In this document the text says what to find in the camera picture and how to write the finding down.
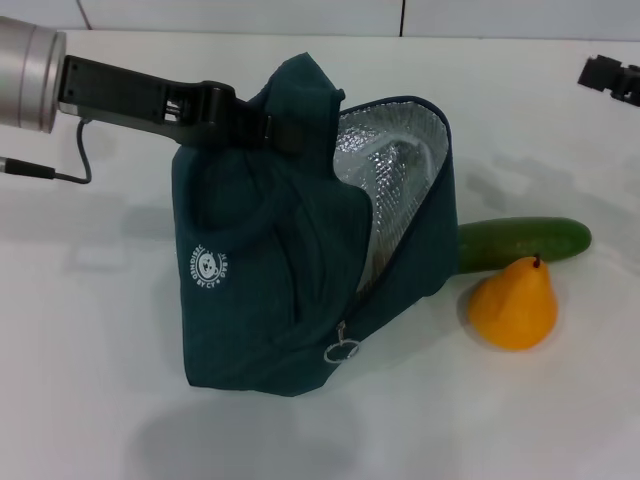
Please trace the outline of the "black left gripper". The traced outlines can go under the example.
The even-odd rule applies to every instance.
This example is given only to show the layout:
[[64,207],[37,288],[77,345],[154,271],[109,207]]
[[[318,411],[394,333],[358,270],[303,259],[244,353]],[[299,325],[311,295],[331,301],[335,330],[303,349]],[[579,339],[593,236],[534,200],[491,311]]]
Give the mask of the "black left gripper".
[[302,152],[293,123],[236,97],[226,84],[173,82],[68,55],[58,100],[71,115],[170,138],[185,146]]

